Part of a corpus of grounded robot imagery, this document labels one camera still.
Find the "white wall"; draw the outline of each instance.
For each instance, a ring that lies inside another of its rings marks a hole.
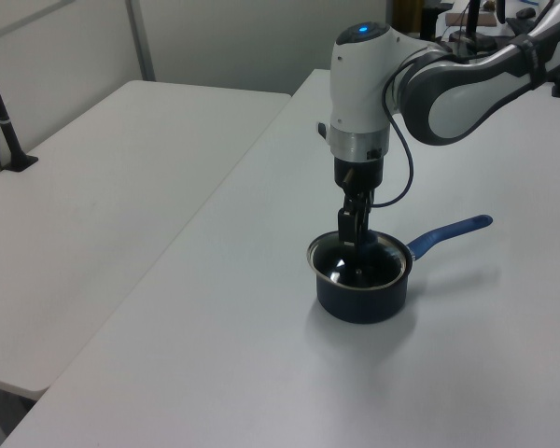
[[[76,0],[0,37],[0,91],[25,152],[132,79],[124,0]]]
[[[158,81],[293,93],[386,0],[136,0]]]

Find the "blue saucepan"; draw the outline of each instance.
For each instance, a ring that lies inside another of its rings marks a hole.
[[[368,231],[358,251],[341,242],[338,232],[317,237],[307,259],[317,277],[317,298],[332,315],[347,322],[386,320],[403,306],[413,261],[437,243],[489,226],[479,215],[429,231],[405,245],[393,236]]]

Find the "white table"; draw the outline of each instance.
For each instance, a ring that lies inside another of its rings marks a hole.
[[[41,396],[288,98],[131,82],[0,174],[0,388]]]
[[[305,259],[343,199],[329,112],[315,71],[4,448],[560,447],[560,101],[411,141],[413,189],[373,228],[495,222],[416,262],[405,309],[371,326],[320,307]],[[404,183],[392,141],[377,200]]]
[[[443,37],[443,39],[445,41],[448,41],[448,36],[451,33],[453,33],[454,31],[457,31],[459,26],[446,27],[446,14],[451,13],[451,12],[452,13],[459,13],[459,14],[462,13],[465,10],[465,7],[467,7],[468,2],[469,2],[469,0],[454,0],[453,2],[443,2],[443,3],[452,3],[453,6],[452,6],[451,10],[446,11],[446,12],[442,12],[442,14],[440,14],[438,16],[438,19],[436,20],[436,37],[444,35],[444,32],[448,28],[446,34]],[[539,7],[529,5],[528,3],[521,2],[520,0],[507,0],[506,1],[506,17],[516,17],[516,13],[518,11],[520,11],[521,9],[525,9],[526,7],[534,8],[539,14]],[[495,15],[495,13],[493,13],[493,12],[480,12],[480,14]],[[496,19],[496,26],[478,26],[477,27],[477,32],[481,33],[482,35],[494,35],[494,36],[509,35],[509,36],[514,36],[514,32],[512,31],[510,26],[507,23],[500,23],[497,19]]]

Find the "saucepan handle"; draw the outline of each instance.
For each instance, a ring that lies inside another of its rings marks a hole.
[[[477,231],[489,226],[494,220],[488,215],[479,215],[477,217],[470,217],[463,221],[455,222],[448,226],[440,227],[434,231],[424,233],[419,238],[407,244],[413,259],[420,259],[428,250],[437,243],[449,240],[456,236],[464,235],[472,231]]]

